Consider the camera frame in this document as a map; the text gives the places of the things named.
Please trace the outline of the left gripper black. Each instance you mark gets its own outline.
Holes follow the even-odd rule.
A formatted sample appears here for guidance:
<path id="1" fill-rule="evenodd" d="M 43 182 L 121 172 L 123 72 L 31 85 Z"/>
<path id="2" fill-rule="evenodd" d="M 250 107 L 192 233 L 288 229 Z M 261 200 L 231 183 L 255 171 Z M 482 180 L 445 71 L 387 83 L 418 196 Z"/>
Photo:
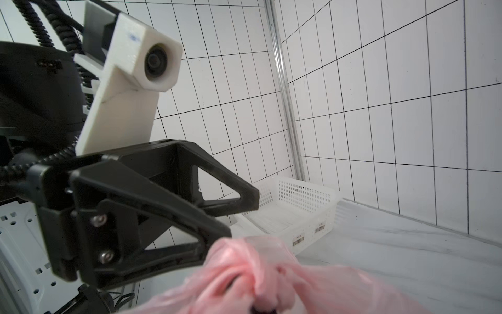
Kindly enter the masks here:
<path id="1" fill-rule="evenodd" d="M 194 143 L 165 140 L 32 166 L 53 272 L 112 289 L 201 264 L 231 232 L 196 207 L 195 159 Z"/>

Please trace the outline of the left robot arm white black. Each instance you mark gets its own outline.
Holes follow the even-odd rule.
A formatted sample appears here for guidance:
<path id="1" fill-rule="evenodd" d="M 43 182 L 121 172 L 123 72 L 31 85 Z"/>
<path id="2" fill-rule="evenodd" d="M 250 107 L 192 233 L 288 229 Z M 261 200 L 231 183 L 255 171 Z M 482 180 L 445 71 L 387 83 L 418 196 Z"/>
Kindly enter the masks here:
<path id="1" fill-rule="evenodd" d="M 260 193 L 196 143 L 150 141 L 178 41 L 103 1 L 84 23 L 14 6 L 38 45 L 1 43 L 1 203 L 33 203 L 53 274 L 82 281 L 62 313 L 115 313 L 133 294 L 111 289 L 202 264 Z"/>

